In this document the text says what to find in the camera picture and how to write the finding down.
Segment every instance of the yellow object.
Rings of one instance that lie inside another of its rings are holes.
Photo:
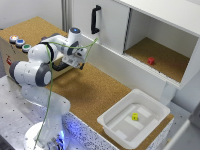
[[[132,120],[138,120],[138,113],[133,113]]]

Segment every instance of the white basin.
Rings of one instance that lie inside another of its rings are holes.
[[[132,120],[138,113],[138,120]],[[170,113],[170,109],[144,92],[134,89],[97,121],[105,133],[126,149],[137,148]]]

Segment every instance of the red object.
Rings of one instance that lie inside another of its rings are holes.
[[[11,60],[10,60],[10,56],[8,56],[8,58],[6,59],[6,62],[7,62],[9,65],[12,64],[12,62],[11,62]]]
[[[153,65],[154,64],[154,58],[153,57],[148,58],[147,62],[148,62],[149,65]]]

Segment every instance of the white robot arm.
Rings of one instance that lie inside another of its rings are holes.
[[[81,32],[77,28],[71,28],[69,30],[68,38],[54,34],[51,37],[42,40],[38,45],[29,50],[28,62],[18,61],[11,64],[9,70],[10,75],[22,86],[21,94],[24,98],[32,103],[47,107],[49,90],[44,88],[44,86],[50,83],[52,76],[51,69],[48,65],[50,60],[47,47],[50,51],[52,62],[56,59],[58,53],[61,52],[64,55],[62,58],[62,64],[64,64],[65,67],[72,66],[74,68],[83,68],[87,49],[70,48],[80,47],[80,35]],[[50,113],[48,114],[47,120],[43,126],[36,150],[49,149],[47,143],[51,142],[52,138],[55,139],[62,131],[61,117],[63,114],[69,112],[69,109],[70,102],[64,97],[52,92],[51,104],[49,106]],[[34,140],[35,139],[30,140],[29,138],[29,141],[25,142],[26,150],[34,145]]]

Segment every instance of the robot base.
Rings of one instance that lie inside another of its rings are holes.
[[[42,122],[39,122],[39,123],[33,125],[26,132],[25,137],[24,137],[24,149],[25,150],[34,150],[34,146],[35,146],[34,138],[36,137],[37,133],[39,132],[41,126],[42,126]],[[35,148],[35,150],[45,150],[45,149],[48,149],[48,148],[47,147],[41,148],[38,145],[36,145],[36,148]]]

